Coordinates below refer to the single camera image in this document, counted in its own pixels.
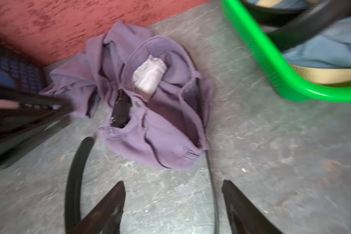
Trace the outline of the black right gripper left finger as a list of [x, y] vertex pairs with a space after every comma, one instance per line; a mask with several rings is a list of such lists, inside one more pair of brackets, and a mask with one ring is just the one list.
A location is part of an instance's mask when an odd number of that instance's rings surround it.
[[124, 182], [119, 181], [70, 233], [119, 234], [125, 198]]

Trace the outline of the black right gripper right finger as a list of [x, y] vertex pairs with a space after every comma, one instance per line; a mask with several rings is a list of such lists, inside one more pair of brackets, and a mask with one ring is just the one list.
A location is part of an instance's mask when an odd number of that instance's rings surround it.
[[221, 190], [233, 234], [282, 234], [230, 180]]

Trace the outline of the black leather belt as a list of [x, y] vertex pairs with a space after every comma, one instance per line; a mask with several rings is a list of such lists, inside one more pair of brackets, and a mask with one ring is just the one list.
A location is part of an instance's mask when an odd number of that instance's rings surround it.
[[94, 144], [95, 139], [92, 137], [86, 137], [80, 143], [69, 170], [64, 200], [64, 223], [67, 234], [70, 234], [71, 229], [84, 219], [81, 218], [82, 179]]

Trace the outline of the purple trousers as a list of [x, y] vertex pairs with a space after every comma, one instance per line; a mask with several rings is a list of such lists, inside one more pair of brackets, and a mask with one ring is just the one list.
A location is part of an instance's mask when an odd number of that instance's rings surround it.
[[[133, 75], [151, 57], [167, 68], [154, 94], [145, 98]], [[170, 38], [117, 22], [90, 38], [50, 78], [41, 94], [69, 100], [77, 117], [92, 118], [104, 103], [108, 117], [98, 131], [116, 154], [157, 168], [189, 169], [208, 149], [212, 80]]]

